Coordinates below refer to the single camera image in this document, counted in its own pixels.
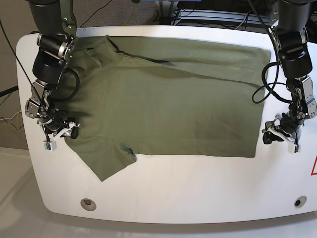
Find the white table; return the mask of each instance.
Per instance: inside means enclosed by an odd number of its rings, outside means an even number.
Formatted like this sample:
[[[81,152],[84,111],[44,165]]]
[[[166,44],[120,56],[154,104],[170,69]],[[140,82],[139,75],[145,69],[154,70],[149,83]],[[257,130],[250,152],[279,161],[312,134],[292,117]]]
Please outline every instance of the white table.
[[[96,27],[78,30],[79,37],[148,36],[186,38],[261,47],[272,51],[267,35],[184,26]],[[38,47],[37,34],[24,36],[17,55],[31,80]],[[317,46],[309,43],[313,65]],[[30,85],[18,66],[22,112],[30,97]],[[268,73],[272,82],[275,69]],[[316,82],[317,71],[310,74]],[[280,82],[285,82],[283,73]],[[276,87],[285,98],[290,94]],[[264,105],[261,128],[277,113],[287,112],[287,104],[269,97]],[[101,182],[64,142],[57,150],[45,151],[42,129],[23,114],[25,132],[36,179],[45,206],[66,215],[141,223],[218,223],[265,219],[317,210],[317,175],[312,169],[317,155],[317,119],[308,120],[301,137],[302,152],[291,155],[286,143],[263,145],[259,133],[256,157],[146,156]],[[295,208],[300,196],[307,202]],[[80,201],[89,198],[97,208],[84,210]]]

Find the round hole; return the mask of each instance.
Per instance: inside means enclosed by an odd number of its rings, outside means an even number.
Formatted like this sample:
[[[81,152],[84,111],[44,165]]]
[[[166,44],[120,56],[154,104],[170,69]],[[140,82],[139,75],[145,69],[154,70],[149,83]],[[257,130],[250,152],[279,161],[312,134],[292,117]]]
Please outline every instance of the round hole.
[[[95,202],[91,199],[88,199],[88,198],[84,198],[83,200],[81,200],[80,205],[86,211],[94,211],[97,207]]]
[[[301,196],[301,197],[299,197],[299,198],[297,198],[295,200],[294,206],[296,208],[301,208],[302,206],[305,205],[306,201],[307,201],[307,197],[306,196]]]

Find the red warning label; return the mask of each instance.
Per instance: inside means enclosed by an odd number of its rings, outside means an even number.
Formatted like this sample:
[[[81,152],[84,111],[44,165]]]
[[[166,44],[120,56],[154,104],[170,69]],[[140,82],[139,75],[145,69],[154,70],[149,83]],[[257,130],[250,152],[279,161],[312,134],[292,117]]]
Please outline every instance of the red warning label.
[[[316,159],[315,159],[315,163],[314,163],[314,166],[313,166],[313,170],[312,170],[312,174],[311,174],[311,175],[317,175],[317,166],[316,166],[316,163],[317,163],[317,156],[316,156]]]

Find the cloth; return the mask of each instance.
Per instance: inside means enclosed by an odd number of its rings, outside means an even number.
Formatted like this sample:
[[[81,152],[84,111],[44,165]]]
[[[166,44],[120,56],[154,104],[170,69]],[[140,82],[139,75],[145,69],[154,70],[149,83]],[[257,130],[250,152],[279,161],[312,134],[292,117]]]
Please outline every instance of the cloth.
[[[59,105],[81,124],[67,145],[103,181],[136,154],[255,156],[270,52],[168,38],[80,38],[69,66],[80,89]],[[65,75],[56,97],[73,90]]]

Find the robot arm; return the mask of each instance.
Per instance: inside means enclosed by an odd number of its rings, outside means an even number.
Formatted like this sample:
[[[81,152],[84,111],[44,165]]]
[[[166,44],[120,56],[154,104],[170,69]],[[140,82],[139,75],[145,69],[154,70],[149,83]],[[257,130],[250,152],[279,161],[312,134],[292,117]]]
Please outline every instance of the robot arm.
[[[58,86],[64,73],[76,73],[67,69],[76,43],[76,19],[72,0],[28,0],[39,29],[39,52],[33,66],[37,77],[32,87],[32,97],[26,103],[26,116],[38,119],[44,129],[45,148],[53,150],[60,136],[76,137],[75,119],[67,118],[67,112],[54,107],[52,91]],[[278,57],[287,78],[286,85],[292,94],[289,111],[276,115],[265,123],[263,141],[287,141],[292,153],[300,150],[300,129],[306,119],[315,117],[317,105],[313,96],[313,82],[308,74],[312,62],[307,49],[308,36],[305,25],[315,0],[278,0],[279,23],[272,27],[271,35],[278,49]]]

